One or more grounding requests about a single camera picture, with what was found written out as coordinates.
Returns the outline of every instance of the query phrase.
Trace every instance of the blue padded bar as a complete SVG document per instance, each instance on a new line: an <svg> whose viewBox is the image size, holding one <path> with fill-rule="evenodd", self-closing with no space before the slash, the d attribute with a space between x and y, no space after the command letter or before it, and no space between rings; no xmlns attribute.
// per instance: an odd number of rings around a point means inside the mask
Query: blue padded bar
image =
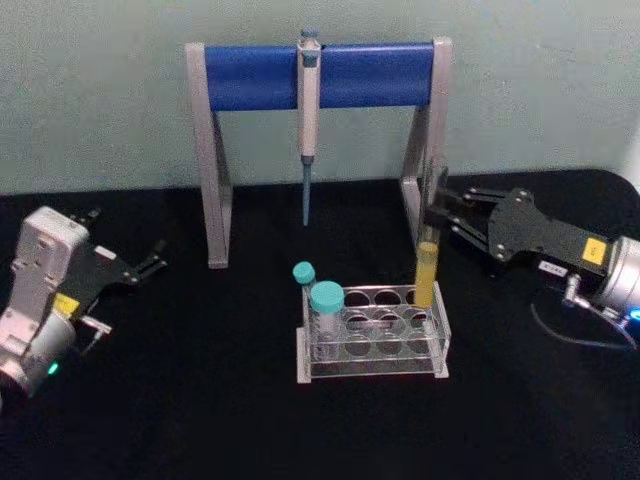
<svg viewBox="0 0 640 480"><path fill-rule="evenodd" d="M207 47L216 111L297 108L296 47ZM433 44L326 45L320 108L429 103Z"/></svg>

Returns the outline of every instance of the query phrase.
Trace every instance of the teal cap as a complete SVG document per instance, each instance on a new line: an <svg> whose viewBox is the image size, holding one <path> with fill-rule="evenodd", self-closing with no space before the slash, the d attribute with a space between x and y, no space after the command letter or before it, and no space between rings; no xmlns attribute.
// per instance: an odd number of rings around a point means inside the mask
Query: teal cap
<svg viewBox="0 0 640 480"><path fill-rule="evenodd" d="M307 285L316 278L316 271L309 262L300 262L293 267L293 277L300 285Z"/></svg>
<svg viewBox="0 0 640 480"><path fill-rule="evenodd" d="M336 282L318 282L311 289L311 308L318 313L336 313L344 307L344 290Z"/></svg>

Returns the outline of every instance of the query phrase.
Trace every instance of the test tube rack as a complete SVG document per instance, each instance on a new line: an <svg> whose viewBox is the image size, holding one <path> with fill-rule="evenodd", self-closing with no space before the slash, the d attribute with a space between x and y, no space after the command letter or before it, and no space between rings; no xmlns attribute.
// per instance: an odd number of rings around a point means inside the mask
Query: test tube rack
<svg viewBox="0 0 640 480"><path fill-rule="evenodd" d="M433 305L426 310L412 305L413 285L348 287L344 293L345 308L335 331L327 335L314 328L302 289L298 383L363 375L449 376L451 329L438 282L433 284Z"/></svg>

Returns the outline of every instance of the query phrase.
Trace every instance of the pipette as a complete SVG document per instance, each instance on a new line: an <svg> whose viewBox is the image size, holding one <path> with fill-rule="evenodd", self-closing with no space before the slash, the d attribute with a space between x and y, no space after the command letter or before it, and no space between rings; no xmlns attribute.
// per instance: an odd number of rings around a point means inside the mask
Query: pipette
<svg viewBox="0 0 640 480"><path fill-rule="evenodd" d="M318 143L320 52L318 32L302 30L298 40L298 150L302 162L302 224L309 224L311 165Z"/></svg>

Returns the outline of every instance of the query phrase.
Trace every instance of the sticker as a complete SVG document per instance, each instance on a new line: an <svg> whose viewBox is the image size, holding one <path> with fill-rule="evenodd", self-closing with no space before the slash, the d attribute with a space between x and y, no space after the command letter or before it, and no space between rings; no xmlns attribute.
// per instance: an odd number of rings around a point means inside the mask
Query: sticker
<svg viewBox="0 0 640 480"><path fill-rule="evenodd" d="M98 255L107 257L109 260L113 260L117 257L117 255L113 253L111 250L107 250L106 248L101 247L100 245L98 245L93 251L96 252Z"/></svg>
<svg viewBox="0 0 640 480"><path fill-rule="evenodd" d="M596 265L602 265L604 254L607 251L607 244L596 238L589 238L582 252L582 259Z"/></svg>
<svg viewBox="0 0 640 480"><path fill-rule="evenodd" d="M68 317L73 315L78 305L80 302L75 298L67 297L61 293L56 293L56 298L53 300L53 308Z"/></svg>
<svg viewBox="0 0 640 480"><path fill-rule="evenodd" d="M564 277L569 270L560 265L554 265L553 263L549 263L545 260L540 262L538 268L547 273L552 273L553 275L557 275L558 277Z"/></svg>

